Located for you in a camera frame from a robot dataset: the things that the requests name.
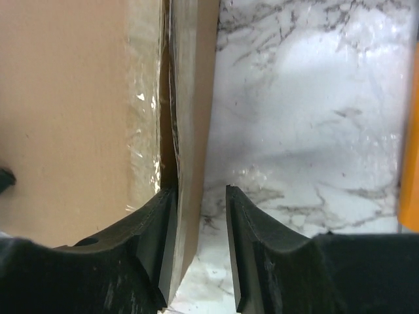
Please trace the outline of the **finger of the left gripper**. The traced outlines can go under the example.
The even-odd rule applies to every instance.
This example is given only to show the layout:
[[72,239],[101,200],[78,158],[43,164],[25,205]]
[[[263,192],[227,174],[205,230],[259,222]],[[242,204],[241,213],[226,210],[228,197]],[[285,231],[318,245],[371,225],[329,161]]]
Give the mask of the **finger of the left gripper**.
[[16,184],[16,177],[8,169],[0,169],[0,193]]

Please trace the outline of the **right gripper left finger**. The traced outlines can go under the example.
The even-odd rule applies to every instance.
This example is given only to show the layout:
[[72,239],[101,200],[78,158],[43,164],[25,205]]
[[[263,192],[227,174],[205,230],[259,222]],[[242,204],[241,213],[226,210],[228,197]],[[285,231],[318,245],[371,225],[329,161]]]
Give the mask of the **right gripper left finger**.
[[74,246],[1,239],[2,313],[156,313],[169,302],[177,189]]

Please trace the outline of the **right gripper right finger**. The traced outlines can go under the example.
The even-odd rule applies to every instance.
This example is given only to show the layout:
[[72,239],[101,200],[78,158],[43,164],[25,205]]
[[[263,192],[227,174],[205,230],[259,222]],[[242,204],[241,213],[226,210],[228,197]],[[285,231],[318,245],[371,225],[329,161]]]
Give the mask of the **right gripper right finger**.
[[416,234],[305,237],[226,188],[238,313],[417,313]]

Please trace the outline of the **brown cardboard express box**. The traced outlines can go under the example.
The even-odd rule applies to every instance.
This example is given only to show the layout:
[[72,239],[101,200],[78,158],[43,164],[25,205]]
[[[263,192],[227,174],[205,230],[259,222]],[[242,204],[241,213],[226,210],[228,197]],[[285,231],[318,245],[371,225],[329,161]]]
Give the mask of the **brown cardboard express box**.
[[179,186],[174,296],[196,253],[218,1],[2,1],[1,231],[72,245]]

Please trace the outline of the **orange utility knife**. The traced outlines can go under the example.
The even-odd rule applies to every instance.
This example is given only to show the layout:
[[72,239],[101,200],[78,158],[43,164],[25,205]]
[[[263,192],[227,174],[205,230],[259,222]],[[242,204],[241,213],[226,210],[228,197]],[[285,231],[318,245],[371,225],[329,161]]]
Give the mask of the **orange utility knife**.
[[399,198],[400,224],[418,233],[418,87],[413,89]]

